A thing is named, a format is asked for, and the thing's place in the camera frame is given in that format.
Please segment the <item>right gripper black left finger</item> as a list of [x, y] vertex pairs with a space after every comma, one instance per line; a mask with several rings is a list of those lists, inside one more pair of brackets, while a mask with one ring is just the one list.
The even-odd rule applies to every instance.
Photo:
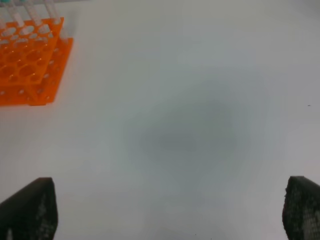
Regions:
[[58, 227], [55, 184], [39, 177], [0, 203], [2, 240], [52, 240]]

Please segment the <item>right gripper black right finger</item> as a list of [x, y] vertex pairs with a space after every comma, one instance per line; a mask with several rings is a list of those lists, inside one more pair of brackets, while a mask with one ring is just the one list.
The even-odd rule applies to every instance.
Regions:
[[290, 176], [285, 189], [282, 224], [289, 240], [320, 238], [320, 186], [304, 176]]

